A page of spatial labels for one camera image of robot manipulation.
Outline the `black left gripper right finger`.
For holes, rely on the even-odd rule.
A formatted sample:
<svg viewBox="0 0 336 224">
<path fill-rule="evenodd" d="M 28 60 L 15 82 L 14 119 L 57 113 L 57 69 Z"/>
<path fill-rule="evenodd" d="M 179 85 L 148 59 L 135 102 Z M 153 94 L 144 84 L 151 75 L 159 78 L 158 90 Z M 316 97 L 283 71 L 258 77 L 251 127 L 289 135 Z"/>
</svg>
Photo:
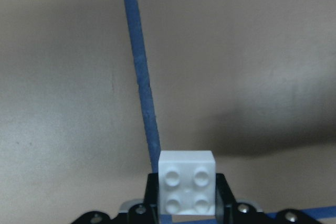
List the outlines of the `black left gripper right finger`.
<svg viewBox="0 0 336 224">
<path fill-rule="evenodd" d="M 224 174 L 216 173 L 215 219 L 217 223 L 233 223 L 232 206 L 236 199 Z"/>
</svg>

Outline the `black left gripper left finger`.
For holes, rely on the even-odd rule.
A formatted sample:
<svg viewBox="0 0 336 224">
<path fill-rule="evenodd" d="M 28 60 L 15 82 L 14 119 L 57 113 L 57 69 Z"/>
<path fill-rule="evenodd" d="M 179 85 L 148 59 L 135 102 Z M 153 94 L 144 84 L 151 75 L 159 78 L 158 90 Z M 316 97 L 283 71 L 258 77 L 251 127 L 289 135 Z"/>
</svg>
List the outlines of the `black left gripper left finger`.
<svg viewBox="0 0 336 224">
<path fill-rule="evenodd" d="M 145 216 L 147 223 L 160 223 L 159 206 L 159 176 L 158 173 L 150 173 L 147 177 L 144 200 Z"/>
</svg>

